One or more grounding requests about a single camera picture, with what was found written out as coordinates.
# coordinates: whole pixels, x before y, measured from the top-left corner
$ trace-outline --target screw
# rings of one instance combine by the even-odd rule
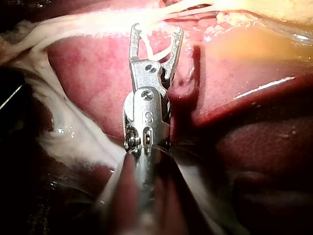
[[[145,90],[141,93],[141,98],[143,98],[143,100],[145,101],[149,101],[152,100],[153,98],[153,93],[150,90]]]
[[[155,73],[156,72],[156,68],[153,67],[153,65],[147,65],[145,70],[148,72],[148,73]]]

